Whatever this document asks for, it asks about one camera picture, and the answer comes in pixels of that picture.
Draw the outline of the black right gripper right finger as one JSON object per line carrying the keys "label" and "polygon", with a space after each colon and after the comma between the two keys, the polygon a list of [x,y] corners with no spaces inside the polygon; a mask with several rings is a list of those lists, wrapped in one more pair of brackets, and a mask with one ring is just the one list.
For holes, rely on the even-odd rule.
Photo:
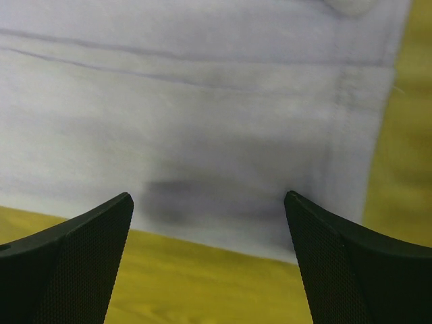
{"label": "black right gripper right finger", "polygon": [[337,216],[295,191],[286,218],[313,323],[430,323],[431,249]]}

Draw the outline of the lavender t-shirt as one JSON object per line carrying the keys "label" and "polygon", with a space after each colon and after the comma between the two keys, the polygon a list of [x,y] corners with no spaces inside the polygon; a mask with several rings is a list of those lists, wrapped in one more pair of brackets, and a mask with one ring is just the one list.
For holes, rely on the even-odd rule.
{"label": "lavender t-shirt", "polygon": [[292,261],[360,222],[409,1],[2,1],[1,204]]}

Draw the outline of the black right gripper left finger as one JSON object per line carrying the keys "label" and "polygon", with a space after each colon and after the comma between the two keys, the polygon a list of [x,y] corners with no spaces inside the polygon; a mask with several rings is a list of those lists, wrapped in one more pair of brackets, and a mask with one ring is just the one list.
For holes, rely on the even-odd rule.
{"label": "black right gripper left finger", "polygon": [[1,245],[1,322],[103,323],[128,237],[134,202],[102,205]]}

